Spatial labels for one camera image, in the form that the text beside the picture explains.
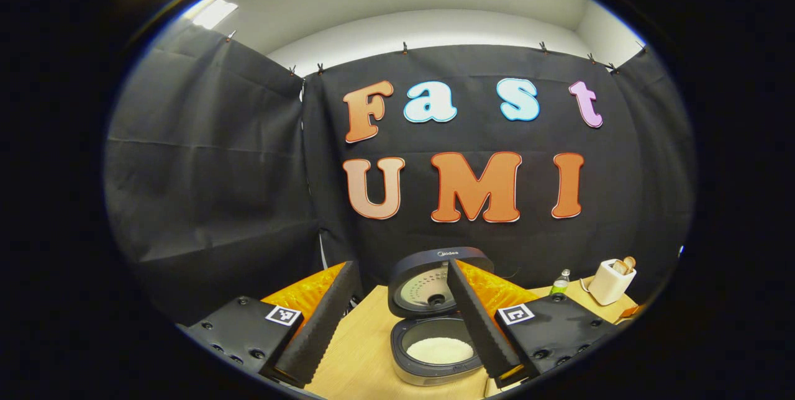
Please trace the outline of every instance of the plastic bottle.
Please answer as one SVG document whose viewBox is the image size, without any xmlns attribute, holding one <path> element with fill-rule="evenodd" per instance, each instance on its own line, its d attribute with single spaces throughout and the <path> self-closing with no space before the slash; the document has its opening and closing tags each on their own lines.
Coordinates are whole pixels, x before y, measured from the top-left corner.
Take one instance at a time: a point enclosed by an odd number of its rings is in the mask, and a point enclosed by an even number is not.
<svg viewBox="0 0 795 400">
<path fill-rule="evenodd" d="M 570 275 L 570 272 L 568 270 L 563 270 L 563 272 L 560 273 L 560 277 L 553 282 L 549 294 L 564 293 L 568 287 L 568 275 Z"/>
</svg>

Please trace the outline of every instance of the open lid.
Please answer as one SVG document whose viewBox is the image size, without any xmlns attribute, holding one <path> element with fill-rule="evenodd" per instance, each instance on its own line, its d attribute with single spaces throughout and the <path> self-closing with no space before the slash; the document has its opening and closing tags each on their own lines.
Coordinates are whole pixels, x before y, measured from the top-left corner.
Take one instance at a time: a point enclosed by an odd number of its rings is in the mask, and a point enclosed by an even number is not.
<svg viewBox="0 0 795 400">
<path fill-rule="evenodd" d="M 414 253 L 395 264 L 389 277 L 389 311 L 403 318 L 425 318 L 455 312 L 457 305 L 447 284 L 448 262 L 456 258 L 494 272 L 494 262 L 471 247 Z"/>
</svg>

